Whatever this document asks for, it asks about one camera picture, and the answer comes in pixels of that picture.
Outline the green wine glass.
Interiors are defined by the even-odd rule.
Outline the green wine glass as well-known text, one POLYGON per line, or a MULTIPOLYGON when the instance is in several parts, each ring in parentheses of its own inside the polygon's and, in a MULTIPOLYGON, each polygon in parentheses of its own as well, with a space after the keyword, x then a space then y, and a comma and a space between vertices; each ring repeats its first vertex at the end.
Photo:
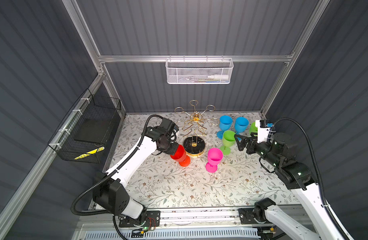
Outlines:
POLYGON ((223 145, 220 147, 224 156, 227 156, 231 153, 231 147, 235 144, 235 132, 233 131, 225 131, 222 137, 223 145))
POLYGON ((256 126, 256 122, 253 122, 250 126, 249 130, 250 137, 257 137, 258 136, 258 127, 256 126))

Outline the green wine glass front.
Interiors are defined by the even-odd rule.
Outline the green wine glass front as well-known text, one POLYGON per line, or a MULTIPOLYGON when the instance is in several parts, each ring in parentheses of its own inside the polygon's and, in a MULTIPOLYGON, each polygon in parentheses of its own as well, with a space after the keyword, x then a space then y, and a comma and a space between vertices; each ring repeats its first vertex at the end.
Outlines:
POLYGON ((250 126, 249 130, 250 137, 257 137, 258 136, 258 127, 256 126, 256 122, 253 122, 250 126))

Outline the blue wine glass front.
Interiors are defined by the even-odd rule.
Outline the blue wine glass front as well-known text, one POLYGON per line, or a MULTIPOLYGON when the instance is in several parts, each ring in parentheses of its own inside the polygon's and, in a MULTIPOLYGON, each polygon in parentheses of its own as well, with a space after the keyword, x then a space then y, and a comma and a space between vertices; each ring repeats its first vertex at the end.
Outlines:
POLYGON ((235 130, 237 134, 243 133, 247 127, 249 126, 250 122, 248 119, 244 117, 238 117, 235 122, 235 130))

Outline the blue wine glass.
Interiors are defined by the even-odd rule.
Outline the blue wine glass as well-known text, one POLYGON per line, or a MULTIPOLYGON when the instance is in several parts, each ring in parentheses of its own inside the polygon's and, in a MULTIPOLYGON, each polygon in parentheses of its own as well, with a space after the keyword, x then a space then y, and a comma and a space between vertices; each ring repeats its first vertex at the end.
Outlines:
POLYGON ((217 132, 217 137, 219 139, 223 138, 224 132, 230 129, 232 123, 233 123, 233 119, 230 116, 224 115, 220 117, 219 127, 221 130, 217 132))
POLYGON ((248 119, 244 117, 238 117, 235 122, 235 130, 237 134, 243 133, 247 127, 249 126, 250 122, 248 119))

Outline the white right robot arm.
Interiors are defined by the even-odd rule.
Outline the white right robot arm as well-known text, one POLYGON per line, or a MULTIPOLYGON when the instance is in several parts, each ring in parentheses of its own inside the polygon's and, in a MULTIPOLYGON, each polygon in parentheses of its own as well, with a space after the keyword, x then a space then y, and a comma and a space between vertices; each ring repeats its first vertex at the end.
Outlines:
POLYGON ((258 138, 241 135, 235 135, 235 140, 240 151, 258 154, 260 160, 265 160, 274 167, 273 173, 297 197, 316 230, 312 232, 304 227, 269 198, 255 203, 251 215, 256 222, 270 222, 293 240, 352 239, 324 198, 318 179, 305 164, 296 161, 297 144, 291 136, 276 133, 271 143, 259 142, 258 138))

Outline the magenta wine glass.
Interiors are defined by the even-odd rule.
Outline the magenta wine glass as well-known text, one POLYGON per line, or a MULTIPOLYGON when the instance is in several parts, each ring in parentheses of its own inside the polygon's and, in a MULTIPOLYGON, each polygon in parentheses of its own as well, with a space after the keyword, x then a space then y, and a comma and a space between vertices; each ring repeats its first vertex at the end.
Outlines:
POLYGON ((223 152, 218 148, 211 148, 208 151, 208 162, 206 163, 206 170, 209 173, 215 173, 218 170, 218 165, 223 160, 223 152))

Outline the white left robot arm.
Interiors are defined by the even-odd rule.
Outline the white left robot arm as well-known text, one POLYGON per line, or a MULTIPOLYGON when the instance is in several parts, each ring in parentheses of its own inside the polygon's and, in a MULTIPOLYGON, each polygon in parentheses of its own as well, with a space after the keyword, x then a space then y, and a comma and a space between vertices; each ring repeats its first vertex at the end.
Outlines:
POLYGON ((126 186, 136 170, 155 151, 167 155, 177 152, 178 132, 179 127, 173 121, 159 115, 149 116, 137 144, 112 168, 95 177, 96 182, 107 176, 109 179, 92 191, 93 201, 113 216, 129 217, 138 225, 143 223, 146 207, 130 197, 126 186))

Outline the green wine glass back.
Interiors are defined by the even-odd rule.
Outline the green wine glass back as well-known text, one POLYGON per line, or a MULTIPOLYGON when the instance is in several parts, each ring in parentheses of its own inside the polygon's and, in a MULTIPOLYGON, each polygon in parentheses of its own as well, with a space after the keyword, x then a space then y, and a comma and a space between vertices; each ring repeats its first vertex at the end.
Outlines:
POLYGON ((224 156, 227 156, 231 153, 231 147, 235 144, 235 132, 233 131, 225 131, 222 137, 223 145, 220 147, 224 156))

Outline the red wine glass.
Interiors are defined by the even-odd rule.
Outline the red wine glass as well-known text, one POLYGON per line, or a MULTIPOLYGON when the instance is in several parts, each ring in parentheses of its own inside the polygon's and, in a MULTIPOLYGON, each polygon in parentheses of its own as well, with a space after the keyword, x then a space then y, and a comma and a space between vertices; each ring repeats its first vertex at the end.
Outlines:
POLYGON ((191 158, 187 155, 185 148, 182 145, 178 145, 178 149, 174 155, 170 157, 179 163, 182 167, 187 167, 191 163, 191 158))

